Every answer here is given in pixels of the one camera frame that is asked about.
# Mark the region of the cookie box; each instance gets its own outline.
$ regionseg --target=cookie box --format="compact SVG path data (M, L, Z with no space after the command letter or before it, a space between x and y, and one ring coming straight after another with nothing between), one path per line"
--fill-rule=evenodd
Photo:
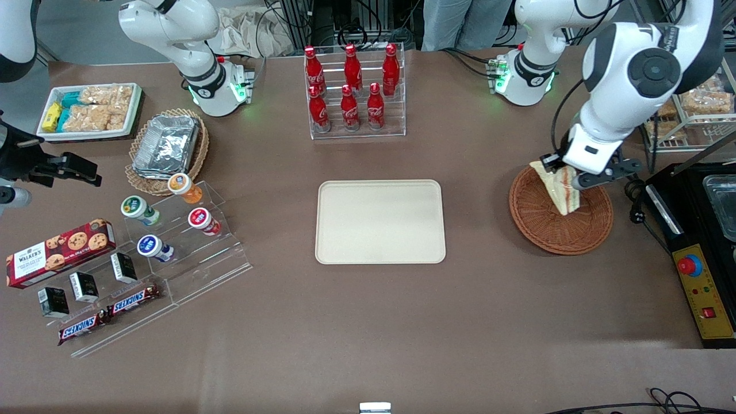
M25 289L44 279L115 250L113 226L95 219L5 259L7 285Z

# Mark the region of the acrylic display stand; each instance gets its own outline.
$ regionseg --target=acrylic display stand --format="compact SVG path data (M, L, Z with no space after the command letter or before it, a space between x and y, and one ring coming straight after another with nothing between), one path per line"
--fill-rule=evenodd
M74 325L139 292L151 283L156 283L161 297L142 303L131 310L122 312L113 321L93 331L82 334L61 346L71 352L72 357L82 358L112 343L115 340L139 329L186 304L192 299L218 287L226 281L252 268L248 262L244 246L233 236L220 206L223 199L206 182L197 184L203 196L197 204L187 204L181 197L171 196L154 204L161 214L159 221L145 226L134 219L126 219L124 228L114 228L118 247L96 259L49 278L39 284L27 287L23 295L38 302L37 292L44 287L58 287L66 291L70 314L60 319L46 320L49 327L49 346L56 345L59 329ZM206 236L201 230L189 226L187 216L195 207L204 207L220 221L222 229L216 236ZM162 263L147 259L136 250L138 240L146 234L155 234L174 248L174 258ZM110 256L122 252L130 256L135 265L138 281L125 284L115 279ZM99 299L93 303L74 300L69 275L73 272L89 273L94 276Z
M317 53L317 59L319 59L319 62L322 64L322 70L325 72L327 93L323 99L325 100L325 104L327 104L327 112L332 122L332 128L326 133L315 132L314 122L307 108L309 133L312 139L406 135L406 65L403 44L396 43L396 49L396 58L399 61L400 67L399 84L396 86L396 93L394 93L393 97L383 97L386 125L378 131L374 131L368 126L368 97L370 96L368 87L371 83L378 82L381 84L381 90L383 90L383 60L386 57L386 43L383 43L382 46L366 46L356 53L363 70L363 93L359 97L355 97L358 101L358 115L361 118L361 129L350 132L345 129L342 123L342 109L340 108L342 86L345 84L345 51L340 46L314 47L314 51ZM304 73L304 84L308 106L309 92L307 87L309 82L306 71Z

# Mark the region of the jeans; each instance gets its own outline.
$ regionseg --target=jeans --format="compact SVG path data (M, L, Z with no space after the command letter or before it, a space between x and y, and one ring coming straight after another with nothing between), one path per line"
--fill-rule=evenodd
M493 46L512 0L425 0L424 43L430 52L445 47L478 50Z

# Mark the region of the wicker basket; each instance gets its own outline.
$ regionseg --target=wicker basket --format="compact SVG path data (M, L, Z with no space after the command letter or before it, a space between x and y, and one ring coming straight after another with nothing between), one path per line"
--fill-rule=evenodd
M207 148L210 145L210 136L207 132L207 127L205 126L205 123L202 121L202 118L199 115L189 109L169 109L165 110L162 113L159 113L159 115L191 116L192 118L195 118L199 121L199 134L197 135L197 145L194 148L194 154L192 154L191 156L192 161L189 167L189 172L187 173L192 181L196 182L194 178L197 176L197 174L199 174L199 171L202 169L202 165L205 163ZM150 120L146 122L146 124L138 131L138 135L135 136L135 140L133 140L133 143L130 145L130 151L128 153L130 154L131 161L135 159L135 154L138 153L138 149L141 147L141 140L146 135L146 131L148 130L148 125L150 122ZM141 176L136 174L135 171L133 171L132 164L125 167L125 175L128 177L128 182L130 183L130 185L135 187L137 190L148 194L153 194L158 197L171 195L166 180L152 180L150 178L142 178Z
M606 240L613 227L613 207L601 187L580 192L580 208L563 216L530 166L514 180L509 208L524 236L542 249L564 255L588 253Z

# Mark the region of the red switch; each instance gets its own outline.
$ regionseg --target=red switch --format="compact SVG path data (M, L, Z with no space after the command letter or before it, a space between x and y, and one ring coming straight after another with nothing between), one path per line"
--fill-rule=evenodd
M697 277L703 273L703 264L697 256L688 254L677 261L677 270L686 275Z
M715 317L715 309L713 308L703 308L702 311L703 311L703 317L706 319Z

